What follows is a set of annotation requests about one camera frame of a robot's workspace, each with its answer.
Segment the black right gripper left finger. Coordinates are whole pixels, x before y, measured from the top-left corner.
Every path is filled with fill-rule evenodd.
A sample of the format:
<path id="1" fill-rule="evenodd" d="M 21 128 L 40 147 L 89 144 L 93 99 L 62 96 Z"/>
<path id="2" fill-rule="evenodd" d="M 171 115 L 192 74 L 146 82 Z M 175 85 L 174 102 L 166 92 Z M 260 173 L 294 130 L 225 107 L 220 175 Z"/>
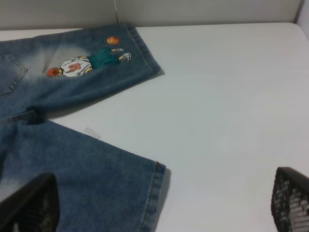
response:
<path id="1" fill-rule="evenodd" d="M 2 232 L 55 232 L 60 219 L 56 177 L 43 173 L 0 202 Z"/>

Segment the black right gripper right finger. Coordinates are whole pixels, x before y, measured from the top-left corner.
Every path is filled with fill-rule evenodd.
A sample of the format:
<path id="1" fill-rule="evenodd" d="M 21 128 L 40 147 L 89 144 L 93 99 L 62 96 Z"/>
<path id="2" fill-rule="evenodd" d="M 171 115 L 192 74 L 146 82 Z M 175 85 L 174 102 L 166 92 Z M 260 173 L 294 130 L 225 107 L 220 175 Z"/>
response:
<path id="1" fill-rule="evenodd" d="M 276 170 L 271 213 L 277 231 L 309 230 L 309 178 L 291 167 Z"/>

